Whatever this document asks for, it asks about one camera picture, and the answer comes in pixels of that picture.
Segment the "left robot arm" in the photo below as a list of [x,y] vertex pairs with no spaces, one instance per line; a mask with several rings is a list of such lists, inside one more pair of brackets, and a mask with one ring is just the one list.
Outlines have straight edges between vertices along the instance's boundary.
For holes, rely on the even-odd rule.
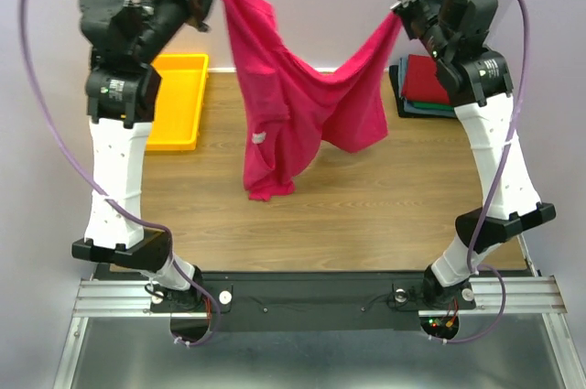
[[136,270],[148,293],[182,309],[211,304],[201,270],[173,252],[169,228],[141,219],[143,162],[162,82],[153,61],[186,24],[200,32],[213,0],[79,0],[92,46],[85,83],[92,136],[92,206],[74,258]]

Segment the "pink t shirt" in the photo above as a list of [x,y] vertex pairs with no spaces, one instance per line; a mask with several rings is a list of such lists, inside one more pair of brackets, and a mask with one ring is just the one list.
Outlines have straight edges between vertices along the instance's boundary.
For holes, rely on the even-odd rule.
[[388,14],[332,73],[320,73],[285,45],[266,0],[222,0],[244,100],[244,189],[250,200],[294,192],[294,179],[322,142],[356,153],[385,139],[381,80],[400,19]]

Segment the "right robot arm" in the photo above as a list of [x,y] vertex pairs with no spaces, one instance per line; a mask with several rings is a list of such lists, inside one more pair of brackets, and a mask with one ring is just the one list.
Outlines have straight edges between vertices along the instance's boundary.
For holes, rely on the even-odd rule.
[[481,208],[455,220],[455,237],[424,272],[421,296],[432,307],[456,297],[486,255],[556,217],[535,190],[517,134],[513,83],[505,57],[485,40],[498,0],[401,0],[407,35],[431,56],[436,77],[468,137],[483,193]]

